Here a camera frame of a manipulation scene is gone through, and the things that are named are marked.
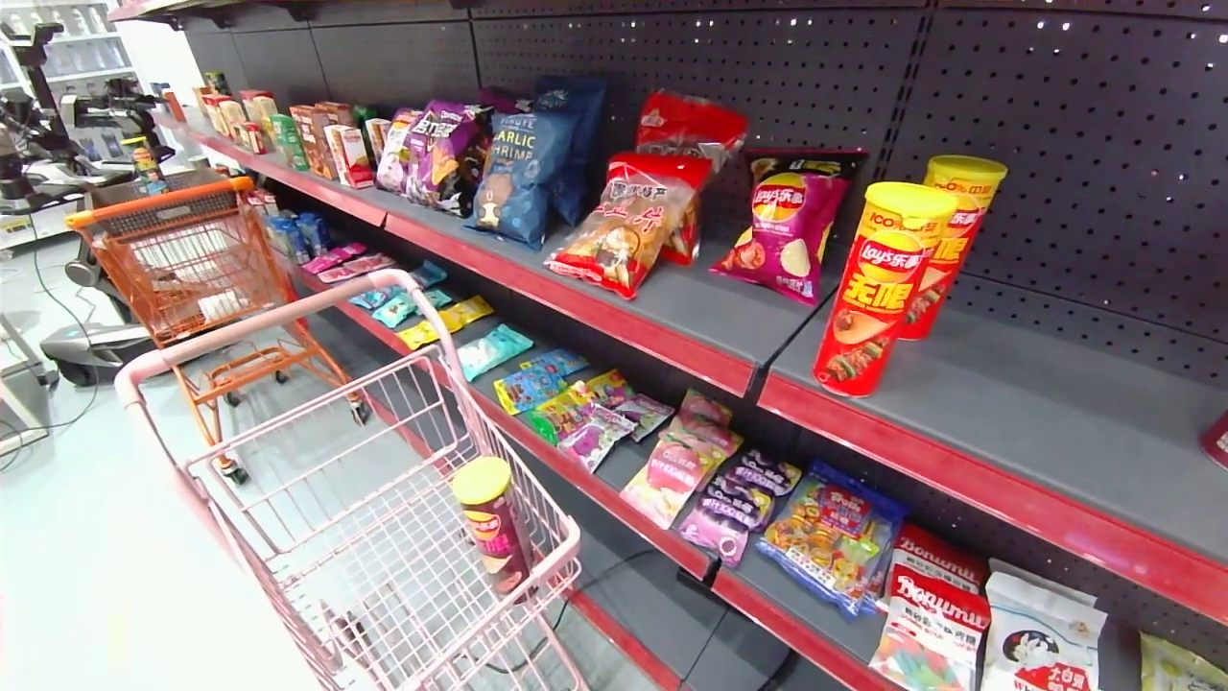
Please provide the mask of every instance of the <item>potato chip can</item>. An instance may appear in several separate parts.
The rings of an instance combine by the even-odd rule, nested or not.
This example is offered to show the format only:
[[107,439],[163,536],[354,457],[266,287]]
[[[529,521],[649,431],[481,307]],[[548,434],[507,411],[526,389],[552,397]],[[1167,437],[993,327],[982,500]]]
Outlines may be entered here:
[[943,226],[938,245],[912,295],[900,338],[920,340],[930,335],[938,309],[955,284],[973,239],[981,228],[998,184],[1006,177],[1006,166],[973,156],[935,156],[925,173],[925,185],[946,189],[955,195],[958,205]]
[[828,392],[860,398],[878,387],[912,291],[955,206],[953,194],[923,184],[877,182],[866,189],[814,362],[814,379]]

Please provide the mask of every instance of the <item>shopping cart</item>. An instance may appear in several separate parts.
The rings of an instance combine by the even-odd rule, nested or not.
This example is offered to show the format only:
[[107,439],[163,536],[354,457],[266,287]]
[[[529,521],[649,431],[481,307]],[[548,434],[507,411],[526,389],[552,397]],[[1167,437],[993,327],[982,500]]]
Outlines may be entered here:
[[[157,196],[145,196],[136,182],[91,189],[90,210],[65,218],[158,349],[295,298],[258,214],[242,200],[254,187],[251,178],[195,169],[166,179],[171,191]],[[238,406],[238,392],[257,380],[271,376],[285,384],[298,366],[333,387],[345,383],[303,323],[286,324],[286,334],[266,347],[253,345],[203,378],[172,368],[209,446],[222,438],[219,400]],[[365,422],[370,411],[357,399],[351,403],[355,420]],[[235,482],[247,481],[233,459],[217,464]]]
[[[376,271],[151,351],[120,371],[115,389],[173,463],[140,394],[145,379],[394,284],[438,342],[176,465],[181,486],[208,508],[324,689],[587,690],[543,616],[580,574],[580,530],[474,404],[447,328],[406,272]],[[354,398],[387,425],[354,426]],[[317,457],[300,458],[307,452]],[[212,463],[222,457],[242,459],[252,482],[223,481]],[[489,583],[449,492],[453,475],[485,457],[512,466],[512,508],[537,557],[505,594]],[[527,644],[538,628],[540,641]]]

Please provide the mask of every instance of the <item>red shelf edge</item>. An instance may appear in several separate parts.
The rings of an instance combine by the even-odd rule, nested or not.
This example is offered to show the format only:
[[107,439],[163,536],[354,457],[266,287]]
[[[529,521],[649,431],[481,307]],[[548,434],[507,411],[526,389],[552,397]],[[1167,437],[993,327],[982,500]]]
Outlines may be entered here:
[[759,407],[1228,625],[1226,565],[780,376]]
[[587,323],[598,330],[616,334],[620,340],[635,345],[640,351],[713,387],[736,396],[745,395],[750,388],[755,374],[753,363],[712,349],[705,342],[688,338],[651,319],[620,309],[610,302],[594,298],[585,292],[585,286],[578,281],[571,286],[554,280],[548,275],[513,264],[492,252],[457,242],[436,232],[430,226],[386,212],[365,199],[351,196],[336,185],[311,173],[269,164],[265,156],[275,156],[276,153],[252,153],[236,146],[228,139],[192,129],[187,123],[174,120],[165,113],[156,113],[155,122],[174,131],[187,134],[203,146],[230,156],[244,167],[274,177],[371,225],[382,225],[386,232],[457,261],[558,312]]

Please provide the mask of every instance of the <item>chip bag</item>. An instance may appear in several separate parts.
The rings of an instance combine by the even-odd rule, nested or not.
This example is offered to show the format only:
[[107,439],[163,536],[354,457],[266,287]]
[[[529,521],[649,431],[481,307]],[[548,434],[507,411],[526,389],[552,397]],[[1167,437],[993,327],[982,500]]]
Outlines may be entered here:
[[[635,150],[663,156],[696,156],[712,163],[712,176],[742,149],[745,115],[706,98],[657,90],[643,104]],[[688,207],[686,222],[675,227],[662,257],[689,265],[699,253],[699,198]]]
[[750,227],[712,272],[819,303],[819,264],[865,151],[747,151],[754,190]]
[[495,114],[495,140],[469,227],[538,250],[549,220],[549,183],[562,169],[573,118],[562,113]]
[[546,268],[634,298],[710,172],[704,160],[689,156],[614,156],[602,203]]

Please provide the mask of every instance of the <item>blue packet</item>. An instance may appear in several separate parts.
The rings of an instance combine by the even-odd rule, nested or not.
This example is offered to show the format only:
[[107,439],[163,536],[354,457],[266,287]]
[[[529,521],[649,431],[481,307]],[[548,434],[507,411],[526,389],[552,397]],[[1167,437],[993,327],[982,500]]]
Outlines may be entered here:
[[567,113],[496,113],[495,139],[468,226],[528,244],[545,242],[549,184],[562,169],[576,118]]
[[328,248],[333,245],[332,237],[329,237],[328,233],[328,227],[324,226],[324,218],[319,217],[319,214],[303,211],[302,214],[298,214],[295,223],[298,226],[298,231],[303,233],[303,239],[306,239],[307,245],[311,247],[313,257],[319,257],[321,254],[328,252]]
[[425,290],[435,285],[436,282],[442,282],[443,279],[448,276],[448,271],[435,265],[435,263],[431,261],[430,259],[426,259],[425,261],[422,261],[422,265],[409,271],[409,275],[413,276],[414,280],[416,280],[418,284],[422,286],[422,290]]
[[465,382],[473,382],[532,347],[533,341],[528,336],[501,323],[486,335],[457,349],[457,358],[460,360]]
[[869,584],[907,509],[861,481],[815,461],[755,545],[807,590],[849,616],[873,611]]
[[414,299],[408,292],[402,291],[388,297],[388,301],[375,312],[371,312],[371,315],[388,328],[397,328],[405,323],[405,319],[414,315],[415,312],[418,312],[418,307],[414,304]]
[[586,171],[602,124],[605,90],[607,81],[600,77],[551,75],[538,77],[534,90],[534,110],[562,110],[576,118],[567,160],[549,189],[550,206],[567,225],[577,225],[585,216]]
[[566,349],[555,349],[549,353],[542,353],[532,361],[521,363],[521,369],[544,368],[559,377],[569,377],[588,367],[588,361],[583,356],[572,353]]
[[311,260],[311,248],[307,245],[307,239],[303,238],[303,233],[298,230],[298,223],[295,222],[295,218],[270,216],[268,222],[274,232],[286,238],[286,248],[290,250],[290,258],[296,264],[302,265]]

